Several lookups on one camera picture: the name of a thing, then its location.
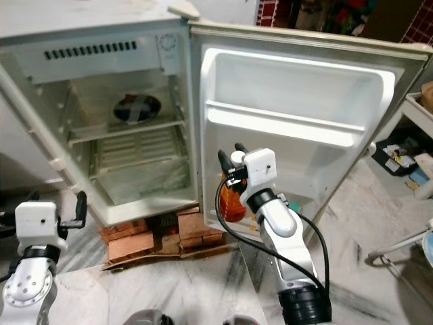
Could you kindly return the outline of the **black storage bin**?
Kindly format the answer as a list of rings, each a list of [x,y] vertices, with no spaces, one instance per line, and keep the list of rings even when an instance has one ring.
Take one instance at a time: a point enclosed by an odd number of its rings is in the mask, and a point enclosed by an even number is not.
[[[399,134],[374,142],[372,158],[390,175],[402,177],[417,168],[414,156],[421,154],[423,148],[417,140],[406,134]]]

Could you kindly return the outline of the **red brick stack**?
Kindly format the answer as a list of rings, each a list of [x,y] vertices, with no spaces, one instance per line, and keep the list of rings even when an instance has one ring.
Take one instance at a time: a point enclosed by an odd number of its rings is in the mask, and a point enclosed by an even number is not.
[[[225,244],[225,235],[220,230],[207,226],[199,208],[177,211],[179,245],[183,250]]]
[[[154,251],[154,233],[143,219],[97,229],[106,243],[106,263],[115,264]]]

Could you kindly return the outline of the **brown paper bag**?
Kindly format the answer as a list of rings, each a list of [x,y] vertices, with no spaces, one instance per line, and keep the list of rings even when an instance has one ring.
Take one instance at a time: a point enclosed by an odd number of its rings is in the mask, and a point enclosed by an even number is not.
[[[419,102],[427,112],[433,114],[433,81],[421,86],[421,97]]]

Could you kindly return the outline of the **clear fridge shelf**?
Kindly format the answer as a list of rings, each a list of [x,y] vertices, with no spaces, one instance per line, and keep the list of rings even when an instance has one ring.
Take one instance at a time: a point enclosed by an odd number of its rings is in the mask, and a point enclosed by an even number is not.
[[[68,137],[67,143],[69,145],[92,142],[97,139],[112,138],[121,135],[127,135],[138,132],[146,132],[157,130],[160,128],[167,128],[173,126],[183,126],[183,121],[167,121],[167,122],[149,122],[138,124],[135,126],[95,126],[95,127],[78,127],[73,128]]]

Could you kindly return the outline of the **white shelf cart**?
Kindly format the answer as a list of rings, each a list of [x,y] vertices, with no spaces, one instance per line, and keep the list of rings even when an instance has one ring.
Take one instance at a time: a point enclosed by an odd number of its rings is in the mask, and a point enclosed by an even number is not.
[[[381,130],[383,139],[408,151],[408,155],[433,157],[433,112],[421,104],[421,93],[409,93]]]

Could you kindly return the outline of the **grey right robot leg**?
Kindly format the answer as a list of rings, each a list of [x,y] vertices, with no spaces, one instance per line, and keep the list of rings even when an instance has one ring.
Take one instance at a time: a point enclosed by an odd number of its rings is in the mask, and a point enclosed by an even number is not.
[[[222,325],[258,325],[258,323],[248,316],[234,315],[223,321]]]

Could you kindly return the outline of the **grey small fridge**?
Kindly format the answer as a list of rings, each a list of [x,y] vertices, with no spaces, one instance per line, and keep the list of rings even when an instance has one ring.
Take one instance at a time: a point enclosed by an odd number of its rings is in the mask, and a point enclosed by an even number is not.
[[[198,203],[192,0],[2,0],[1,12],[3,101],[69,190],[86,192],[96,220],[118,225]],[[162,103],[138,124],[185,124],[67,143],[73,128],[127,125],[112,109],[128,93]]]

